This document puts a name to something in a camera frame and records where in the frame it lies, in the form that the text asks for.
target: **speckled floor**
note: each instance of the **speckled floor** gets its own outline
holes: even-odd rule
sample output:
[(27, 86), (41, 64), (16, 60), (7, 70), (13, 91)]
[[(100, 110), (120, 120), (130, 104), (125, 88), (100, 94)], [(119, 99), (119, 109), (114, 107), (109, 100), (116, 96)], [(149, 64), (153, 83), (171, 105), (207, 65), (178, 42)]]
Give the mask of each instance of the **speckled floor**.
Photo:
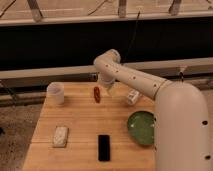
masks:
[[(213, 90), (203, 93), (209, 107), (213, 144)], [(21, 170), (41, 108), (42, 105), (0, 108), (0, 171)]]

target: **black phone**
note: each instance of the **black phone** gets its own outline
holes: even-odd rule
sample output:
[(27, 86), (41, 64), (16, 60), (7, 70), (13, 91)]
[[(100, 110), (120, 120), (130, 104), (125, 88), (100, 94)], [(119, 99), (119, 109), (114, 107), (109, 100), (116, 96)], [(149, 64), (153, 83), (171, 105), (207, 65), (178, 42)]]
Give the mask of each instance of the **black phone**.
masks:
[(98, 135), (98, 160), (110, 161), (110, 137)]

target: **green bowl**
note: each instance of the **green bowl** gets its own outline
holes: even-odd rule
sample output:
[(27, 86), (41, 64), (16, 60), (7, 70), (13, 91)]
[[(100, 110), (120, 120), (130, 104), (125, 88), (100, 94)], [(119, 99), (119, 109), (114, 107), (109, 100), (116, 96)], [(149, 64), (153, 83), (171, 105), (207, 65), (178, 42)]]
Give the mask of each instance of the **green bowl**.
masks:
[(147, 111), (133, 113), (127, 122), (129, 134), (140, 145), (154, 144), (154, 115)]

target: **plastic cup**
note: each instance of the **plastic cup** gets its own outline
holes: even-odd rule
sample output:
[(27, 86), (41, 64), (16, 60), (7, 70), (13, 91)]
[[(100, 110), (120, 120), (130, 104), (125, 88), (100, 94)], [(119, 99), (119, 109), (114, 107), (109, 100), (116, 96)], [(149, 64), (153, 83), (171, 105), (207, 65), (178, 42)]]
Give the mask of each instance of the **plastic cup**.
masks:
[(51, 105), (61, 105), (64, 103), (64, 85), (58, 82), (52, 82), (47, 87), (46, 94)]

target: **black wall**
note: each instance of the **black wall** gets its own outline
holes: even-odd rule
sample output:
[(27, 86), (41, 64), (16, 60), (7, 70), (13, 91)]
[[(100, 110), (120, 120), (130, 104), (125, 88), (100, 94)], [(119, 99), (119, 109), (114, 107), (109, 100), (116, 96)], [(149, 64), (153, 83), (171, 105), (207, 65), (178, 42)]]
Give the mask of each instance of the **black wall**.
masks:
[[(91, 65), (124, 57), (136, 21), (0, 27), (0, 70)], [(213, 57), (213, 18), (139, 21), (126, 62)]]

